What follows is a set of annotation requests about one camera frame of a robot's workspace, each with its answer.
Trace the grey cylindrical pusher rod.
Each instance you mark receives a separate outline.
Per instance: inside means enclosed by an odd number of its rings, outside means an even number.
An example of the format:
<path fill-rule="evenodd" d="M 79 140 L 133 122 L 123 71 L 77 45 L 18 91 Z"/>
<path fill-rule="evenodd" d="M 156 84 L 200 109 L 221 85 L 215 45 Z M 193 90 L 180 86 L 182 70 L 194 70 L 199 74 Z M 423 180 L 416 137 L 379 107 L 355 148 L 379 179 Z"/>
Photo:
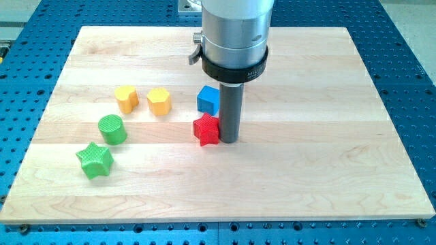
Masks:
<path fill-rule="evenodd" d="M 219 138 L 224 143 L 238 139 L 244 85 L 219 85 Z"/>

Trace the black clamp collar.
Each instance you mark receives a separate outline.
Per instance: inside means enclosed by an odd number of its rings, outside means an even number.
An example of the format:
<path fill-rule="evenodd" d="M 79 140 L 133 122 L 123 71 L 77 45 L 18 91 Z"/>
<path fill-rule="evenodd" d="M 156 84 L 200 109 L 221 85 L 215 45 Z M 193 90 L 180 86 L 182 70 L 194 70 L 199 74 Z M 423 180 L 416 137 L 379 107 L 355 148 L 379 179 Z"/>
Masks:
<path fill-rule="evenodd" d="M 220 67 L 210 61 L 203 54 L 202 45 L 199 44 L 195 51 L 188 56 L 189 65 L 194 65 L 199 59 L 202 59 L 202 70 L 211 78 L 218 82 L 224 82 L 228 84 L 241 84 L 252 81 L 260 77 L 266 69 L 266 63 L 268 58 L 268 48 L 264 53 L 262 59 L 250 67 L 244 69 L 229 69 Z"/>

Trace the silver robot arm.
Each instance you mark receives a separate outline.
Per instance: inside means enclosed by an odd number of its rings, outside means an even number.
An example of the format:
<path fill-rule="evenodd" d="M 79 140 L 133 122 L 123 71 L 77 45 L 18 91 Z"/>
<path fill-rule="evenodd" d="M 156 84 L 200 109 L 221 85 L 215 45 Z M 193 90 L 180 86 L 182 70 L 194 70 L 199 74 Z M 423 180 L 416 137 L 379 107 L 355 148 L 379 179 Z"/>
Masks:
<path fill-rule="evenodd" d="M 219 82 L 219 139 L 238 139 L 244 84 L 262 75 L 274 0 L 203 0 L 202 30 L 193 34 L 190 65 Z"/>

